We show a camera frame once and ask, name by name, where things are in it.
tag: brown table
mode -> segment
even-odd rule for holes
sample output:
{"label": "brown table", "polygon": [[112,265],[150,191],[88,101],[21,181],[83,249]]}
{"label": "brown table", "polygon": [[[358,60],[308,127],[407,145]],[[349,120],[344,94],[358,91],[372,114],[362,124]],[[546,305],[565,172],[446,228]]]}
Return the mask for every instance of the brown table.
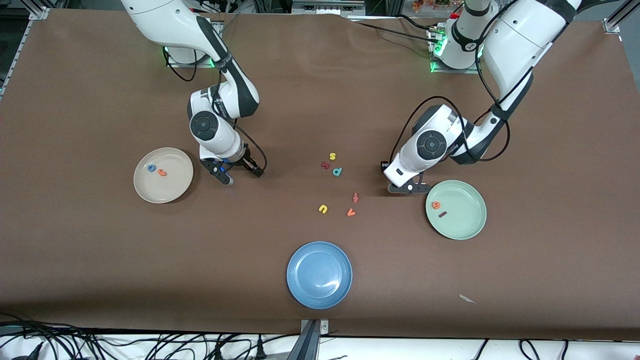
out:
{"label": "brown table", "polygon": [[[469,241],[440,236],[423,195],[388,194],[378,167],[426,97],[482,113],[477,77],[431,74],[424,42],[333,15],[242,15],[225,38],[260,92],[241,124],[269,157],[264,177],[233,170],[231,187],[197,163],[185,111],[215,70],[182,82],[124,12],[33,25],[0,101],[0,307],[87,327],[285,333],[321,317],[339,334],[640,339],[640,98],[617,36],[572,24],[536,68],[508,151],[428,171],[482,193],[486,227]],[[195,176],[155,205],[132,175],[160,147],[188,152]],[[330,152],[340,177],[320,167]],[[354,271],[326,311],[285,282],[316,240]]]}

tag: white plate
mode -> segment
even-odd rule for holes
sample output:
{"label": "white plate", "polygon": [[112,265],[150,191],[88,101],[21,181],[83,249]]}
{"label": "white plate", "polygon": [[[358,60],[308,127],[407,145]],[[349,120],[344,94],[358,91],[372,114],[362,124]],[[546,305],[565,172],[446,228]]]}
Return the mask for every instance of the white plate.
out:
{"label": "white plate", "polygon": [[[153,172],[147,170],[155,165]],[[166,176],[160,176],[158,170],[163,169]],[[163,147],[148,153],[133,173],[133,186],[142,199],[163,204],[178,199],[191,184],[193,164],[189,156],[173,147]]]}

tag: metal post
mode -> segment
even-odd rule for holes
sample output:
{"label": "metal post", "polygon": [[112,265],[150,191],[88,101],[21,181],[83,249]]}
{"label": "metal post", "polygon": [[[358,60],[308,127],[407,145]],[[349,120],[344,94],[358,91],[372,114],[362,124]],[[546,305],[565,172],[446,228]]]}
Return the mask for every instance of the metal post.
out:
{"label": "metal post", "polygon": [[287,360],[316,360],[320,345],[320,320],[309,320]]}
{"label": "metal post", "polygon": [[638,7],[640,6],[640,0],[625,0],[619,8],[616,9],[608,18],[604,19],[604,29],[608,33],[619,33],[620,23],[628,18]]}

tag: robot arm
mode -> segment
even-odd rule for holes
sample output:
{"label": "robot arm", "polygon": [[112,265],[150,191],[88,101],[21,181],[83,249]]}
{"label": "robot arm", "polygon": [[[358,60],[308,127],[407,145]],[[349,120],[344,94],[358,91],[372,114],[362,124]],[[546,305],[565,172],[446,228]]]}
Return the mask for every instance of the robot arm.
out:
{"label": "robot arm", "polygon": [[230,119],[253,115],[260,98],[208,19],[193,13],[182,0],[122,0],[140,32],[163,46],[199,50],[211,57],[227,82],[214,101]]}
{"label": "robot arm", "polygon": [[580,5],[580,0],[568,0],[563,11],[539,0],[517,1],[498,20],[484,45],[487,67],[500,90],[499,106],[492,107],[480,126],[446,105],[428,108],[414,125],[412,137],[384,171],[394,186],[402,187],[447,154],[459,164],[475,163],[531,86],[530,70],[572,20],[567,6],[575,14]]}

